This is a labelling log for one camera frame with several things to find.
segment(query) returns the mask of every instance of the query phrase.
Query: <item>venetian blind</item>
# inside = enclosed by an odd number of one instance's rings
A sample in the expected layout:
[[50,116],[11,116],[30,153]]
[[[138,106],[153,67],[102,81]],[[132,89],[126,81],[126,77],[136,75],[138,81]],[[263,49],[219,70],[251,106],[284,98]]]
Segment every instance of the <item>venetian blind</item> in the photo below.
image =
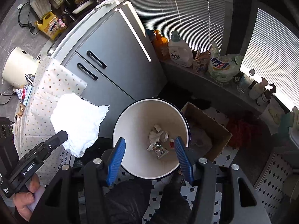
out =
[[274,83],[275,94],[290,110],[299,106],[299,39],[281,22],[258,9],[255,28],[242,62],[241,71],[256,71]]
[[215,41],[221,49],[225,0],[129,0],[146,29],[170,39],[177,30],[193,50],[205,52]]

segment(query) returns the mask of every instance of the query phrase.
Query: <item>yellow detergent bottle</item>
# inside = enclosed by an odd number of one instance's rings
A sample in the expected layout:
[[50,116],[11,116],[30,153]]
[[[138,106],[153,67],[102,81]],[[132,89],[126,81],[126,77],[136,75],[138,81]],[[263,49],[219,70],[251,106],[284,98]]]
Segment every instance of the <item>yellow detergent bottle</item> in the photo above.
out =
[[56,36],[61,33],[57,20],[58,18],[56,15],[49,12],[41,19],[41,24],[38,21],[36,21],[35,24],[40,31],[43,31],[47,36],[54,40]]

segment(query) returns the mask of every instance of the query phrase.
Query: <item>cabinet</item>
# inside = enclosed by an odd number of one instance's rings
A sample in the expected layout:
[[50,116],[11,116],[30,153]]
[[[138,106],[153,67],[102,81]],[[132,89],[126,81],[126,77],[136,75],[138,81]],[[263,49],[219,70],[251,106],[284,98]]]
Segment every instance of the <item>cabinet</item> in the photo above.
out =
[[100,125],[99,136],[112,138],[117,118],[134,100],[76,53],[64,66],[87,82],[82,97],[97,106],[110,105],[109,112]]
[[76,51],[135,100],[156,97],[166,84],[152,44],[129,2],[96,23]]

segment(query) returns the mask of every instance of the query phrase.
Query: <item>human hand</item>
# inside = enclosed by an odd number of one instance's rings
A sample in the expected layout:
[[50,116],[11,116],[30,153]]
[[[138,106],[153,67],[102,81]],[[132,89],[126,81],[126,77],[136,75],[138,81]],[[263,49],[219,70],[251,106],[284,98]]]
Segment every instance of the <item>human hand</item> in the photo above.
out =
[[34,202],[34,196],[32,193],[35,193],[40,187],[39,178],[35,173],[32,176],[32,180],[29,185],[29,191],[27,193],[17,193],[13,197],[13,202],[20,214],[26,221],[29,221],[32,212],[29,210],[27,205],[32,204]]

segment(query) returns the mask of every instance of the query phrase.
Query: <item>detergent bag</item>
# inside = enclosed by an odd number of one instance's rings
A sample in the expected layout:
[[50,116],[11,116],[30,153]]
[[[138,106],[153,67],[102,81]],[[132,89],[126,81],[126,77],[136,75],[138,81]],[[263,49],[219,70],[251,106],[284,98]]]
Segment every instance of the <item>detergent bag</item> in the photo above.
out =
[[212,42],[208,71],[220,85],[228,84],[238,74],[242,61],[243,56],[238,54],[219,56],[219,48],[215,42]]

